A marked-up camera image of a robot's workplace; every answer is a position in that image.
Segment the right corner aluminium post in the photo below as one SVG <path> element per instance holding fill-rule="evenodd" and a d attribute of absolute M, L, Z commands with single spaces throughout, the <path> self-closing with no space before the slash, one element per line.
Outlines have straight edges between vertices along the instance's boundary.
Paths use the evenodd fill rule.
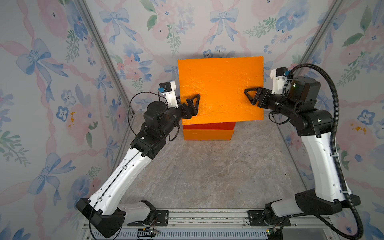
<path fill-rule="evenodd" d="M 314 34 L 314 38 L 311 43 L 308 45 L 306 51 L 304 52 L 300 64 L 309 63 L 312 55 L 316 52 L 320 42 L 323 38 L 326 37 L 328 30 L 331 28 L 334 20 L 337 18 L 339 12 L 342 9 L 345 1 L 335 0 L 331 2 L 331 6 L 326 12 L 323 22 L 320 24 L 318 30 Z"/>

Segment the left corner aluminium post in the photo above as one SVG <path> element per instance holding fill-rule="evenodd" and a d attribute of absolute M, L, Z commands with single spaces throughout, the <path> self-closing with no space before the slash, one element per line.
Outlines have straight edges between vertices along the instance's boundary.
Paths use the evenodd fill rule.
<path fill-rule="evenodd" d="M 130 106 L 130 99 L 124 89 L 124 85 L 122 84 L 121 80 L 119 79 L 117 75 L 117 71 L 115 70 L 115 67 L 113 66 L 113 62 L 109 56 L 108 50 L 103 42 L 102 36 L 96 26 L 96 23 L 94 21 L 94 18 L 88 8 L 88 5 L 86 1 L 83 0 L 75 0 L 75 5 L 79 9 L 79 12 L 81 16 L 84 18 L 86 27 L 89 29 L 91 36 L 93 37 L 95 41 L 96 48 L 98 49 L 102 60 L 104 61 L 106 68 L 109 72 L 109 74 L 112 77 L 112 81 L 117 87 L 118 93 L 121 95 L 123 103 L 125 107 L 127 108 L 128 114 L 133 115 L 133 110 Z"/>

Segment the red shoebox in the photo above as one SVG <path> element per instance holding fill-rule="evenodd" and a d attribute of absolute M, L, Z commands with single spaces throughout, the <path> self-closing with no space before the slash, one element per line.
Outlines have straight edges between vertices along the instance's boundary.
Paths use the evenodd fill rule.
<path fill-rule="evenodd" d="M 183 125 L 184 130 L 234 130 L 236 122 Z"/>

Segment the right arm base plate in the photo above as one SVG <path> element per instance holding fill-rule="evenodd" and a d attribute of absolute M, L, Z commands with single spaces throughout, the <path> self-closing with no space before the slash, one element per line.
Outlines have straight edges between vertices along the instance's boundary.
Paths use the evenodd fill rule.
<path fill-rule="evenodd" d="M 264 213 L 264 210 L 248 210 L 246 222 L 251 227 L 280 227 L 291 226 L 289 217 L 276 217 L 273 213 Z"/>

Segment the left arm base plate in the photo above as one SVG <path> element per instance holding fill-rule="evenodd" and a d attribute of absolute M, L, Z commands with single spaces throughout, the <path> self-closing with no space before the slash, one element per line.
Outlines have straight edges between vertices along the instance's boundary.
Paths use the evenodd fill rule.
<path fill-rule="evenodd" d="M 155 210 L 154 214 L 152 214 L 149 219 L 144 220 L 142 222 L 132 222 L 126 224 L 127 227 L 167 227 L 169 222 L 169 210 Z"/>

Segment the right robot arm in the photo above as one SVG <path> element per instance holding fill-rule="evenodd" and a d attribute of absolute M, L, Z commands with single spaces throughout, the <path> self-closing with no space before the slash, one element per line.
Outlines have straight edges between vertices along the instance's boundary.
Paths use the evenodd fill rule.
<path fill-rule="evenodd" d="M 262 220 L 268 225 L 282 223 L 287 216 L 333 215 L 349 207 L 345 194 L 351 191 L 342 188 L 338 175 L 341 170 L 334 161 L 337 153 L 332 152 L 331 134 L 336 121 L 330 112 L 315 108 L 320 88 L 315 79 L 295 77 L 287 95 L 265 88 L 244 91 L 252 105 L 287 117 L 296 128 L 310 158 L 315 182 L 311 190 L 266 204 Z"/>

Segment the orange shoebox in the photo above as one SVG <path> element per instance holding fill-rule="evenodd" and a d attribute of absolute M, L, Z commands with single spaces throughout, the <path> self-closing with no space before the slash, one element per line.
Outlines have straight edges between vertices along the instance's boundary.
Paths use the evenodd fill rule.
<path fill-rule="evenodd" d="M 230 141 L 234 130 L 183 130 L 185 141 Z"/>
<path fill-rule="evenodd" d="M 183 125 L 262 121 L 264 111 L 253 106 L 244 91 L 263 87 L 264 58 L 179 60 L 182 102 L 200 95 L 198 114 Z"/>

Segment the corner aluminium post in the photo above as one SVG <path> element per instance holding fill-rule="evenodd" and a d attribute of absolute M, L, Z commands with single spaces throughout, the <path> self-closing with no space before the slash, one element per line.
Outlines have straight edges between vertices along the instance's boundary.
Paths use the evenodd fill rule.
<path fill-rule="evenodd" d="M 334 20 L 337 18 L 339 12 L 342 9 L 345 1 L 335 0 L 331 2 L 331 6 L 326 12 L 323 22 L 320 24 L 318 30 L 314 34 L 314 38 L 311 43 L 308 45 L 306 51 L 304 52 L 300 64 L 309 63 L 312 55 L 316 52 L 320 42 L 323 38 L 326 37 L 328 30 L 331 28 Z"/>
<path fill-rule="evenodd" d="M 88 5 L 86 1 L 83 0 L 75 0 L 75 5 L 79 9 L 79 12 L 81 16 L 84 18 L 86 27 L 89 29 L 91 36 L 93 37 L 95 41 L 96 48 L 98 49 L 102 60 L 104 61 L 106 68 L 109 72 L 109 74 L 112 77 L 112 81 L 117 87 L 118 93 L 121 95 L 123 103 L 125 107 L 127 108 L 128 114 L 133 115 L 133 110 L 130 106 L 130 99 L 124 89 L 124 85 L 122 84 L 121 80 L 119 79 L 117 75 L 117 71 L 115 70 L 115 67 L 113 66 L 113 62 L 109 56 L 108 50 L 103 42 L 102 36 L 96 26 L 96 23 L 94 21 L 94 18 L 88 8 Z"/>

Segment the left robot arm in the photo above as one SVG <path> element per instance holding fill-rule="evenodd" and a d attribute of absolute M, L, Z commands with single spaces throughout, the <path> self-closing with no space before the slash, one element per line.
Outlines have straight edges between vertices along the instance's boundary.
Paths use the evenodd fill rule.
<path fill-rule="evenodd" d="M 104 238 L 115 237 L 123 226 L 140 224 L 152 226 L 156 222 L 156 207 L 146 200 L 121 205 L 120 201 L 139 173 L 157 156 L 170 133 L 180 127 L 182 119 L 198 114 L 200 95 L 187 99 L 184 104 L 170 94 L 165 102 L 155 101 L 144 113 L 141 130 L 136 134 L 124 159 L 107 181 L 89 198 L 81 198 L 76 208 Z"/>

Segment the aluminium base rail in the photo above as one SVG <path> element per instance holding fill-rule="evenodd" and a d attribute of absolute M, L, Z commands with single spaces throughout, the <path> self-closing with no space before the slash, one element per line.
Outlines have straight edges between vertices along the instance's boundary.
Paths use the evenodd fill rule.
<path fill-rule="evenodd" d="M 246 209 L 168 209 L 167 227 L 123 225 L 112 240 L 338 240 L 315 217 L 290 218 L 291 226 L 251 227 Z"/>

